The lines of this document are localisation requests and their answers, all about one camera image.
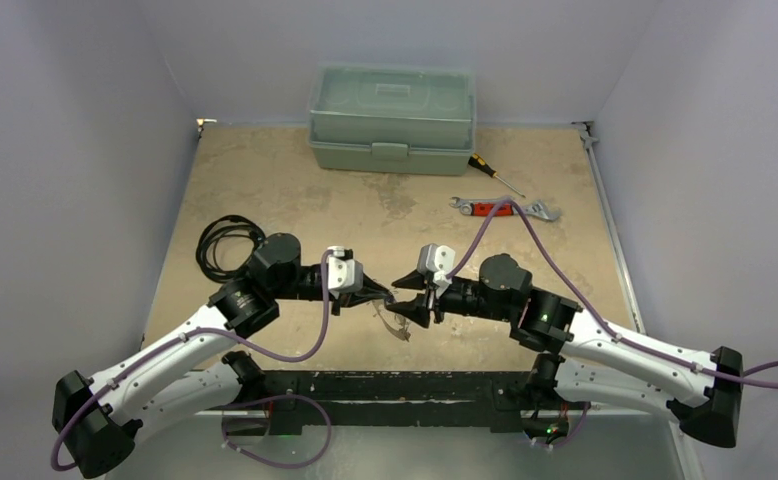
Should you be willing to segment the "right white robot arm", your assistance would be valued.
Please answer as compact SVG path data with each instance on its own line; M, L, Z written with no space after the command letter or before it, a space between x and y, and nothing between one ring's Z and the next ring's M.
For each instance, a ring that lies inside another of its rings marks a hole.
M536 354L526 383L506 388L534 410L611 404L674 421L710 446L737 444L742 388L730 376L742 356L728 347L691 350L596 320L577 302L533 286L508 254L487 258L476 279L449 277L454 253L428 246L393 287L416 291L389 310L427 328L454 314L505 322Z

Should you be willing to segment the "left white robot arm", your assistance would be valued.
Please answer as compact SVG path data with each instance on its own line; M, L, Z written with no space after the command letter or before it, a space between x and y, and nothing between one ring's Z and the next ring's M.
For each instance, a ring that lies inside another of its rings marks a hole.
M322 303L318 338L302 354L283 355L249 340L279 317L282 300ZM86 479L101 476L133 451L144 425L139 413L202 361L242 345L280 362L300 363L318 352L331 316L341 309L393 300L352 250L330 246L318 263L305 266L297 237L272 234L256 242L234 276L174 330L112 367L90 376L73 370L57 382L50 466L57 472L76 469Z

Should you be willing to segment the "silver metal key holder plate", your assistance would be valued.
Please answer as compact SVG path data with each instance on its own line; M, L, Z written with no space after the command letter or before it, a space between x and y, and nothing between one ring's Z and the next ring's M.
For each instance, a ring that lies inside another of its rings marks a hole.
M408 342L410 339L410 321L401 315L390 312L383 300L373 300L371 305L386 330L396 339Z

